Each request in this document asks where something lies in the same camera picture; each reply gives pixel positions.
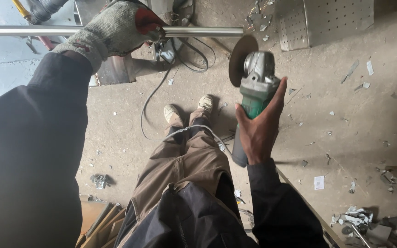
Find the shoe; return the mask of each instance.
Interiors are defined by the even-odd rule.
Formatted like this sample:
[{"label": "shoe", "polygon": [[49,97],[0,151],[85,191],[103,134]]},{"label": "shoe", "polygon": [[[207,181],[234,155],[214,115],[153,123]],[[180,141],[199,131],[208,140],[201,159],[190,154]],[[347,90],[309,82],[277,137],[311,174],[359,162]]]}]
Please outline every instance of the shoe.
[{"label": "shoe", "polygon": [[171,105],[171,104],[166,105],[165,108],[163,109],[163,114],[165,115],[165,120],[168,123],[169,123],[169,120],[171,119],[171,116],[173,116],[173,114],[177,115],[178,120],[180,120],[180,122],[183,125],[183,122],[180,119],[179,111],[173,105]]},{"label": "shoe", "polygon": [[212,112],[212,106],[214,105],[214,101],[210,95],[202,96],[200,101],[198,102],[198,108],[204,109],[209,113]]}]

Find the brown pants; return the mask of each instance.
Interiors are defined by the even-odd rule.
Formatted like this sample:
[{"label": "brown pants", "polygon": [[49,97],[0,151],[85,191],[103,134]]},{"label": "brown pants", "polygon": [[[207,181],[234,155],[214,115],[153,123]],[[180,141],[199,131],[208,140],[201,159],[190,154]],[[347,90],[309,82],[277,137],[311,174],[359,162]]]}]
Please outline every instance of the brown pants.
[{"label": "brown pants", "polygon": [[[207,112],[203,109],[194,111],[190,116],[190,126],[197,118],[207,120]],[[165,134],[168,134],[170,127],[181,125],[179,117],[174,114]],[[175,189],[179,191],[189,182],[194,182],[215,196],[222,175],[230,181],[233,198],[228,157],[209,132],[199,131],[180,144],[173,137],[163,141],[152,153],[131,197],[137,222],[156,206],[169,183],[174,183]]]}]

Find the cutting disc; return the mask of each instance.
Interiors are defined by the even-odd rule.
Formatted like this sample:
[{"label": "cutting disc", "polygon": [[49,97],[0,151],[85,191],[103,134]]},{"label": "cutting disc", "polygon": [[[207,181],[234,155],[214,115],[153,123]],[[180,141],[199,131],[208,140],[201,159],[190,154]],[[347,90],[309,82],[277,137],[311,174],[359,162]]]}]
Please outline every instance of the cutting disc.
[{"label": "cutting disc", "polygon": [[246,77],[244,60],[251,52],[258,51],[257,40],[251,35],[245,35],[237,42],[229,60],[229,80],[235,87],[240,87],[241,78]]}]

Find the green angle grinder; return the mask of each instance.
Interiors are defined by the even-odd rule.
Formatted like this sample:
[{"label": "green angle grinder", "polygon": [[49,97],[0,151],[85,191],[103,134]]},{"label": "green angle grinder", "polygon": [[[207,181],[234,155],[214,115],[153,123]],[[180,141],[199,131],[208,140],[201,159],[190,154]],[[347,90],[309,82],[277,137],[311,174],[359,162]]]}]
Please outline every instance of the green angle grinder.
[{"label": "green angle grinder", "polygon": [[[275,76],[275,59],[271,52],[259,52],[257,40],[250,35],[235,45],[229,60],[229,80],[240,88],[241,106],[250,119],[257,117],[272,100],[281,79]],[[233,160],[239,166],[247,165],[247,156],[241,146],[240,127],[237,125]]]}]

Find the yellow handle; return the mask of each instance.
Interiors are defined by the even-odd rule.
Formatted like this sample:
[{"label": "yellow handle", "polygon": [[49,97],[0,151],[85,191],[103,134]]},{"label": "yellow handle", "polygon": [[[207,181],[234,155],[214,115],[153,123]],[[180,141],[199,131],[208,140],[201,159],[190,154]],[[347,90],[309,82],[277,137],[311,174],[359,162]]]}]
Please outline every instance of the yellow handle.
[{"label": "yellow handle", "polygon": [[30,12],[27,11],[24,6],[18,1],[18,0],[12,0],[12,2],[14,3],[14,5],[16,6],[16,8],[18,9],[19,13],[21,13],[21,15],[23,16],[23,18],[29,20],[31,15]]}]

